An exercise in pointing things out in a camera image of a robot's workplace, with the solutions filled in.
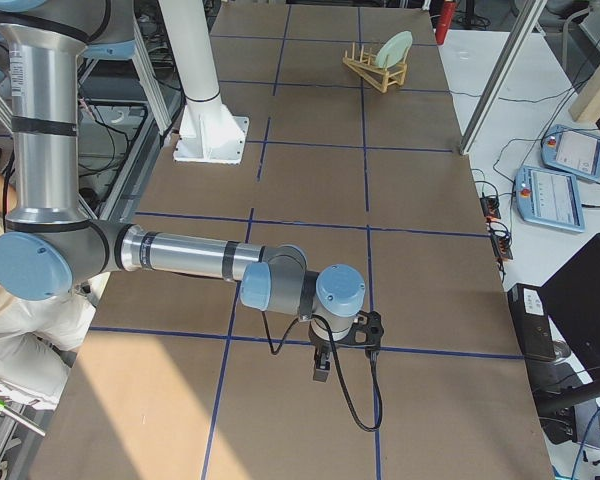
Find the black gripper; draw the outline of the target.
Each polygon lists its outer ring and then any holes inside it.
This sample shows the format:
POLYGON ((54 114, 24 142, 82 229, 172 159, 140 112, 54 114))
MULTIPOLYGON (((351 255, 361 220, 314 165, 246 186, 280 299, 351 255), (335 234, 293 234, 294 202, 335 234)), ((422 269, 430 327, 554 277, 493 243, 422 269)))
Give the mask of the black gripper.
POLYGON ((309 340, 315 348, 313 380, 326 382, 330 373, 330 358, 333 351, 331 342, 329 339, 324 339, 317 335, 313 329, 309 329, 308 333, 309 340))

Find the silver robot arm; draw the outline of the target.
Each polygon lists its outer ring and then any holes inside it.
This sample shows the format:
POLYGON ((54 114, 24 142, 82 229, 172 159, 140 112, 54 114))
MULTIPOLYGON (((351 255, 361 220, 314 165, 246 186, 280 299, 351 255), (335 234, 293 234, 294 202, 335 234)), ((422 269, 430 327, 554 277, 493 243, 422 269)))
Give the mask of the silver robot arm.
POLYGON ((160 138, 183 123, 179 162, 238 164, 249 120, 224 104, 203 6, 164 1, 163 24, 174 32, 181 94, 164 101, 130 1, 0 1, 0 36, 10 61, 16 208, 0 236, 0 285, 30 301, 45 300, 98 274, 154 270, 221 279, 239 286, 243 305, 291 315, 309 326, 317 381, 341 371, 338 350, 360 346, 375 360, 381 330, 362 309, 365 283, 347 265, 311 271, 292 245, 261 246, 149 231, 134 224, 131 191, 148 170, 137 151, 123 161, 107 200, 92 213, 79 192, 79 64, 131 61, 147 115, 160 138), (190 65, 183 65, 185 58, 190 65))

